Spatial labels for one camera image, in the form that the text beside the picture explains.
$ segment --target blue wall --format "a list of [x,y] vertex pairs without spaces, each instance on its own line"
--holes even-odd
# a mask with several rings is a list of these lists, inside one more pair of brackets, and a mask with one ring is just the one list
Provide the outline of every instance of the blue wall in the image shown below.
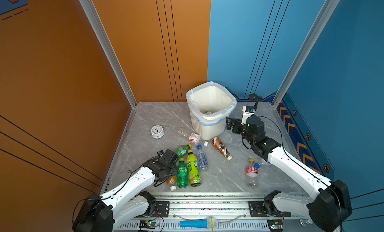
[[212,0],[207,80],[228,86],[241,99],[256,88],[263,97],[274,93],[324,1]]
[[[341,0],[288,90],[351,197],[384,188],[383,1]],[[351,200],[352,208],[383,201],[384,191]],[[383,211],[384,204],[357,209],[348,219]],[[343,227],[382,231],[383,220]]]

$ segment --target plastic bottle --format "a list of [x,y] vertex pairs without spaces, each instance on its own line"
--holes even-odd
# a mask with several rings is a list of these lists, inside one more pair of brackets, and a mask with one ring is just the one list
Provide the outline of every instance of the plastic bottle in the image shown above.
[[203,152],[203,148],[201,145],[198,145],[197,147],[197,160],[199,162],[199,171],[205,171],[208,169],[208,162],[207,157],[205,156],[205,153]]
[[249,159],[249,164],[247,165],[247,168],[245,169],[246,172],[246,180],[249,187],[255,187],[258,184],[258,169],[260,168],[260,165],[258,163],[255,164],[255,160],[253,158]]
[[184,157],[187,154],[187,151],[192,148],[192,144],[182,145],[178,149],[176,149],[175,153],[179,156],[179,158]]
[[173,176],[167,179],[167,184],[170,186],[170,191],[175,191],[176,190],[176,185],[177,185],[177,177]]
[[192,150],[188,151],[188,157],[187,157],[187,168],[188,168],[188,179],[189,183],[192,187],[197,187],[201,185],[201,178],[199,174],[199,163],[197,162],[197,158],[195,155],[193,155]]
[[181,137],[187,138],[190,143],[193,143],[195,145],[203,144],[204,146],[208,146],[207,141],[204,141],[199,134],[194,133],[189,129],[178,127],[177,131],[181,135]]
[[227,148],[225,148],[225,145],[218,137],[214,137],[211,141],[212,145],[219,151],[224,157],[227,158],[228,161],[232,159],[232,156],[227,151]]
[[188,186],[188,169],[183,158],[180,158],[179,160],[177,171],[177,186],[179,188],[186,188]]

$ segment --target black stripe line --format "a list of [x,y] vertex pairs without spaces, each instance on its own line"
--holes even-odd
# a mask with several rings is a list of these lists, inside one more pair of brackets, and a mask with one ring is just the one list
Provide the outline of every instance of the black stripe line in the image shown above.
[[160,23],[160,31],[161,31],[161,37],[163,38],[163,46],[164,46],[164,53],[166,55],[166,62],[167,62],[167,69],[168,69],[168,76],[169,76],[169,84],[170,84],[170,91],[172,93],[172,100],[175,101],[173,98],[173,90],[172,90],[172,83],[170,81],[170,74],[169,74],[169,67],[168,67],[168,59],[167,59],[167,53],[166,53],[166,45],[164,43],[164,36],[163,36],[163,30],[161,29],[161,21],[160,21],[160,13],[159,13],[159,6],[157,5],[157,0],[156,1],[156,7],[157,7],[157,14],[159,15],[159,23]]
[[275,21],[273,22],[271,33],[269,34],[268,41],[266,42],[266,46],[265,46],[265,49],[264,49],[264,52],[263,52],[263,56],[262,56],[262,59],[260,60],[259,68],[257,68],[257,73],[256,73],[256,76],[255,76],[255,79],[253,80],[253,84],[252,84],[251,90],[249,92],[250,94],[252,92],[253,85],[255,84],[255,81],[256,81],[256,78],[257,78],[257,74],[259,73],[260,66],[262,64],[262,61],[263,61],[263,58],[264,58],[264,55],[265,55],[265,52],[266,52],[266,48],[268,47],[269,39],[271,38],[271,35],[272,35],[272,32],[273,32],[273,28],[275,27],[275,23],[276,23],[277,17],[279,16],[279,12],[280,12],[280,8],[281,8],[282,4],[283,4],[283,0],[281,0],[280,6],[279,6],[279,10],[277,10],[276,18],[275,18]]
[[265,64],[264,64],[264,67],[263,67],[263,70],[262,70],[262,74],[260,74],[259,81],[257,82],[256,88],[255,88],[255,93],[256,93],[257,87],[259,86],[260,79],[262,78],[262,75],[263,75],[263,72],[264,72],[264,68],[265,68],[266,62],[268,61],[269,55],[271,54],[273,44],[275,43],[275,39],[276,39],[276,37],[277,37],[277,33],[279,32],[279,29],[280,29],[281,23],[282,23],[282,21],[283,21],[283,19],[284,19],[285,12],[287,11],[289,2],[290,2],[290,0],[288,0],[287,6],[285,7],[285,11],[284,11],[284,13],[283,13],[283,17],[281,18],[279,27],[277,28],[277,32],[276,32],[275,38],[273,39],[273,43],[272,43],[271,49],[269,50],[268,56],[267,56],[267,58],[266,58],[266,61],[265,61]]
[[16,155],[13,155],[12,153],[5,151],[4,149],[1,149],[1,148],[0,148],[0,150],[3,151],[3,152],[5,152],[5,153],[7,153],[7,154],[9,154],[9,155],[12,155],[12,156],[15,157],[15,158],[18,158],[18,159],[20,159],[20,160],[22,160],[22,161],[24,161],[24,162],[27,162],[27,163],[29,163],[29,164],[35,166],[35,167],[38,167],[38,168],[40,168],[40,169],[42,169],[42,170],[44,170],[44,171],[46,171],[46,172],[48,172],[48,173],[50,173],[50,174],[53,174],[53,175],[55,175],[55,176],[57,176],[57,177],[59,177],[59,178],[62,178],[62,179],[64,179],[65,181],[68,181],[68,182],[70,182],[70,183],[73,183],[74,185],[77,185],[77,186],[79,186],[79,187],[81,187],[81,188],[83,188],[83,189],[86,189],[86,190],[88,190],[88,191],[90,191],[90,192],[92,192],[92,193],[97,194],[96,192],[93,192],[92,190],[89,190],[89,189],[87,189],[87,188],[84,188],[84,187],[81,186],[81,185],[78,185],[78,184],[76,184],[76,183],[74,183],[74,182],[72,182],[72,181],[69,181],[68,179],[65,179],[65,178],[63,178],[63,177],[61,177],[61,176],[58,176],[57,174],[52,173],[52,172],[50,172],[50,171],[48,171],[48,170],[46,170],[46,169],[44,169],[44,168],[41,168],[40,166],[37,166],[36,164],[33,164],[33,163],[31,163],[31,162],[29,162],[29,161],[27,161],[27,160],[25,160],[25,159],[22,159],[22,158],[20,158],[20,157],[18,157],[18,156],[16,156]]
[[33,136],[32,134],[28,133],[27,131],[25,131],[24,129],[20,128],[19,126],[17,126],[16,124],[12,123],[11,121],[9,121],[8,119],[4,118],[2,115],[0,115],[0,117],[4,120],[6,120],[7,122],[9,122],[10,124],[12,124],[13,126],[17,127],[18,129],[20,129],[21,131],[23,131],[24,133],[28,134],[29,136],[31,136],[32,138],[36,139],[37,141],[39,141],[40,143],[44,144],[45,146],[47,146],[48,148],[52,149],[53,151],[55,151],[56,153],[60,154],[61,156],[63,156],[64,158],[68,159],[69,161],[71,161],[72,163],[76,164],[77,166],[79,166],[80,168],[84,169],[85,171],[87,171],[88,173],[92,174],[93,176],[95,176],[96,178],[100,179],[101,181],[103,181],[103,179],[97,177],[96,175],[94,175],[93,173],[89,172],[88,170],[86,170],[85,168],[81,167],[79,164],[75,163],[74,161],[72,161],[71,159],[69,159],[68,157],[64,156],[63,154],[59,153],[57,150],[55,150],[54,148],[52,148],[51,146],[49,146],[48,144],[44,143],[43,141],[41,141],[40,139],[36,138],[35,136]]
[[366,196],[368,194],[376,193],[376,192],[383,191],[383,190],[384,190],[384,188],[376,190],[376,191],[372,191],[372,192],[369,192],[369,193],[366,193],[366,194],[362,194],[362,195],[359,195],[359,196],[355,196],[355,197],[352,197],[350,199],[358,198],[358,197],[361,197],[361,196]]
[[256,59],[255,59],[255,63],[253,64],[253,68],[252,68],[251,76],[249,76],[249,81],[248,81],[247,89],[245,90],[245,94],[244,94],[244,98],[243,98],[243,99],[245,99],[245,96],[247,95],[248,86],[249,86],[249,83],[251,82],[251,78],[252,78],[253,70],[255,69],[255,65],[256,65],[257,57],[259,56],[259,52],[260,52],[260,49],[261,49],[262,44],[263,44],[263,40],[264,40],[264,36],[265,36],[265,32],[266,32],[266,28],[268,27],[269,19],[271,18],[271,14],[272,14],[272,11],[273,11],[273,7],[275,6],[275,2],[276,2],[276,0],[273,1],[272,9],[271,9],[271,12],[269,13],[269,18],[268,18],[268,21],[267,21],[266,26],[265,26],[265,30],[264,30],[264,34],[263,34],[263,38],[262,38],[262,41],[260,42],[259,50],[257,51],[257,56],[256,56]]
[[384,204],[384,202],[381,202],[381,203],[377,203],[377,204],[370,204],[368,206],[361,206],[361,207],[358,207],[358,208],[354,208],[354,209],[361,209],[361,208],[366,208],[366,207],[370,207],[370,206],[376,206],[378,204]]
[[4,19],[2,19],[2,21],[4,21],[5,19],[8,19],[8,18],[10,18],[10,17],[12,17],[12,16],[9,16],[9,17],[4,18]]
[[75,172],[73,172],[73,171],[72,171],[72,170],[70,170],[69,168],[66,168],[66,167],[62,166],[61,164],[59,164],[59,163],[57,163],[57,162],[53,161],[52,159],[50,159],[50,158],[48,158],[48,157],[44,156],[43,154],[41,154],[41,153],[37,152],[36,150],[34,150],[34,149],[32,149],[32,148],[28,147],[27,145],[25,145],[25,144],[23,144],[23,143],[21,143],[21,142],[17,141],[16,139],[12,138],[11,136],[8,136],[7,134],[5,134],[5,133],[3,133],[3,132],[1,132],[1,131],[0,131],[0,133],[1,133],[2,135],[4,135],[4,136],[7,136],[8,138],[12,139],[13,141],[15,141],[15,142],[17,142],[17,143],[21,144],[22,146],[24,146],[24,147],[26,147],[26,148],[28,148],[28,149],[32,150],[33,152],[35,152],[35,153],[37,153],[37,154],[39,154],[39,155],[43,156],[44,158],[46,158],[46,159],[48,159],[48,160],[50,160],[50,161],[54,162],[55,164],[57,164],[57,165],[59,165],[59,166],[61,166],[61,167],[65,168],[66,170],[68,170],[68,171],[71,171],[72,173],[74,173],[74,174],[76,174],[76,175],[78,175],[78,176],[82,177],[83,179],[85,179],[85,180],[87,180],[87,181],[89,181],[89,182],[93,183],[94,185],[96,185],[96,186],[99,186],[99,185],[95,184],[94,182],[92,182],[92,181],[90,181],[90,180],[88,180],[88,179],[84,178],[83,176],[79,175],[78,173],[75,173]]
[[376,218],[376,217],[381,217],[381,216],[384,216],[384,214],[381,214],[381,215],[375,215],[375,216],[369,216],[369,217],[364,217],[364,218],[359,218],[359,219],[350,219],[350,220],[345,220],[344,222],[347,222],[347,221],[353,221],[353,220],[360,220],[360,219]]
[[178,73],[179,73],[179,83],[180,83],[180,96],[181,96],[181,101],[183,101],[183,93],[182,93],[182,90],[181,90],[181,78],[180,78],[180,68],[179,68],[179,57],[177,56],[175,22],[173,21],[172,0],[170,0],[170,10],[171,10],[171,12],[172,12],[173,35],[175,36],[175,48],[176,48],[176,59],[177,59],[177,71],[178,71]]
[[169,41],[170,58],[171,58],[171,60],[172,60],[172,69],[173,69],[173,78],[175,79],[176,97],[177,97],[177,101],[179,101],[179,95],[177,94],[177,86],[176,86],[175,66],[173,65],[172,48],[170,47],[170,38],[169,38],[169,29],[168,29],[168,19],[167,19],[167,12],[166,12],[166,2],[163,0],[163,3],[164,3],[164,13],[166,14],[166,22],[167,22],[167,31],[168,31],[168,41]]

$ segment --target white trash bin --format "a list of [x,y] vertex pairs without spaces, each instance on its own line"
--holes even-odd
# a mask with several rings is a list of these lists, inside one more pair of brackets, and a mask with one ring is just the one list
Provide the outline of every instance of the white trash bin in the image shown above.
[[210,140],[224,132],[225,118],[237,104],[226,88],[211,81],[189,90],[186,97],[196,133],[204,140]]

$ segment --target green sprite bottle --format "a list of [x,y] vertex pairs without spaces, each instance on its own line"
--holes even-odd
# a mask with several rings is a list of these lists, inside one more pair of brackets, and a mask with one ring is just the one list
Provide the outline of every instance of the green sprite bottle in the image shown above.
[[192,148],[192,144],[182,145],[178,149],[176,149],[175,153],[179,156],[179,158],[184,157],[187,154],[187,151]]
[[183,158],[180,158],[179,165],[177,167],[178,174],[177,174],[177,186],[179,188],[186,188],[188,186],[188,170],[185,166],[185,162]]
[[188,150],[187,157],[187,168],[189,172],[189,183],[192,187],[197,187],[201,185],[201,178],[199,174],[199,163],[195,155],[193,155],[192,150]]

